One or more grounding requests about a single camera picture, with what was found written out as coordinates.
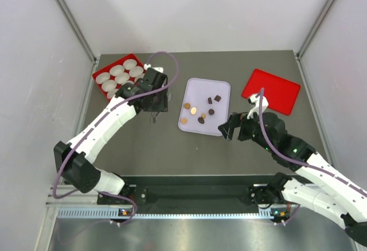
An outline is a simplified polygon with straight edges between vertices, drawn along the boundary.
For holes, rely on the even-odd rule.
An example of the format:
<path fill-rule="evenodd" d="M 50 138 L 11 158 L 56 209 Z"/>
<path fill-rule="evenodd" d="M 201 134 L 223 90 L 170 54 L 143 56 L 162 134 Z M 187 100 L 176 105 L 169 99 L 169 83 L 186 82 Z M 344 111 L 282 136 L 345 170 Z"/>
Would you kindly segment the dark square leaf chocolate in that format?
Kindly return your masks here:
<path fill-rule="evenodd" d="M 214 100 L 215 100 L 216 102 L 219 102 L 219 101 L 221 100 L 221 96 L 219 96 L 219 95 L 215 96 Z"/>

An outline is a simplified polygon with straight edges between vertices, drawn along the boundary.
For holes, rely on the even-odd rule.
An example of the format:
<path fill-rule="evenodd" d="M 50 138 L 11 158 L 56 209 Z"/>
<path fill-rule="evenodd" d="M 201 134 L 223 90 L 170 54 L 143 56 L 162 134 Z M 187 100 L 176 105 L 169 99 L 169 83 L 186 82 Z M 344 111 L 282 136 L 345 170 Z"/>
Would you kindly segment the metal serving tongs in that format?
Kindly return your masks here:
<path fill-rule="evenodd" d="M 171 100 L 171 91 L 163 91 L 154 95 L 153 111 L 150 116 L 152 123 L 156 123 L 161 112 L 167 112 L 169 101 Z"/>

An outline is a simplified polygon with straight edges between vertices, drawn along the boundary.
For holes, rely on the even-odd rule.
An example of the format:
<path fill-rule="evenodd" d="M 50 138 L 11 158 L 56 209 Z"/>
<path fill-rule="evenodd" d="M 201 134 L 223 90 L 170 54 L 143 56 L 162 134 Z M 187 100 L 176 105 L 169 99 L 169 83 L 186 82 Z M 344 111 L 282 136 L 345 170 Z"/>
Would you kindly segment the white oval chocolate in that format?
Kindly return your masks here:
<path fill-rule="evenodd" d="M 191 108 L 190 113 L 191 113 L 192 115 L 195 115 L 195 114 L 196 114 L 196 112 L 197 112 L 197 108 L 196 108 L 196 107 Z"/>

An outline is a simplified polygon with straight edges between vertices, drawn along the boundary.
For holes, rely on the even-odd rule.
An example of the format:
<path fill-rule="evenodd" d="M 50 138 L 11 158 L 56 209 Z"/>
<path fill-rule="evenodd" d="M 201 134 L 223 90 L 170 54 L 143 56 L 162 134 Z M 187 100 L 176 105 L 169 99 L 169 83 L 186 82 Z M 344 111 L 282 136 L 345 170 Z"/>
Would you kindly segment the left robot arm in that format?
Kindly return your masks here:
<path fill-rule="evenodd" d="M 137 82 L 122 85 L 90 125 L 67 143 L 55 145 L 53 151 L 59 176 L 81 193 L 105 192 L 117 203 L 126 202 L 130 189 L 125 181 L 93 164 L 108 141 L 137 114 L 168 110 L 167 80 L 162 68 L 149 67 Z"/>

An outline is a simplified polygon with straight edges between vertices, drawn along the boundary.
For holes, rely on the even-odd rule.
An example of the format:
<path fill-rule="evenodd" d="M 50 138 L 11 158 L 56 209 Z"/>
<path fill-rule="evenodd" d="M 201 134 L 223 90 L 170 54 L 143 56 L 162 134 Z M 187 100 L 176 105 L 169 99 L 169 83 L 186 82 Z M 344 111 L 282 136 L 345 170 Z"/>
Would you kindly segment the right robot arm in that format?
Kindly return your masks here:
<path fill-rule="evenodd" d="M 267 189 L 269 199 L 306 207 L 333 221 L 351 239 L 365 246 L 366 190 L 337 171 L 314 147 L 290 135 L 276 114 L 268 112 L 250 119 L 246 115 L 233 113 L 218 127 L 226 140 L 231 140 L 235 128 L 239 128 L 239 141 L 254 141 L 280 165 L 318 186 L 314 190 L 280 174 Z"/>

